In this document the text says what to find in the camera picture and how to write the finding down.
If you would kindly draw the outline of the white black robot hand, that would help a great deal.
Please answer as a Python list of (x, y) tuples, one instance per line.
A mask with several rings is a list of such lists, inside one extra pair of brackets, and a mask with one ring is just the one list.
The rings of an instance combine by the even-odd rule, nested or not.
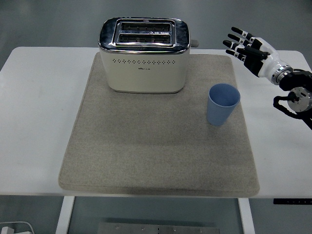
[(243, 65), (258, 78), (267, 78), (278, 85), (281, 76), (293, 71), (286, 62), (280, 59), (279, 53), (263, 38), (255, 37), (242, 29), (232, 27), (230, 40), (224, 40), (228, 47), (226, 53), (239, 59)]

